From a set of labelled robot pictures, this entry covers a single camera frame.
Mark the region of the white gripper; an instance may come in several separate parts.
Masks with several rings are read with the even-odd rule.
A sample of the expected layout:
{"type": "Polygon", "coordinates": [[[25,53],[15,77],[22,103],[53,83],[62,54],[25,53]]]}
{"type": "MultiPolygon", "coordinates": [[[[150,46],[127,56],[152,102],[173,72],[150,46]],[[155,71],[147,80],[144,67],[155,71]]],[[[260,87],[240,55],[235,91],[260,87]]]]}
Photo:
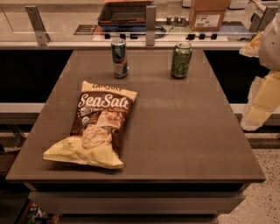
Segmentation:
{"type": "Polygon", "coordinates": [[[255,131],[280,107],[280,13],[239,54],[250,58],[259,57],[262,66],[276,70],[270,71],[264,78],[256,76],[249,89],[241,127],[246,131],[255,131]]]}

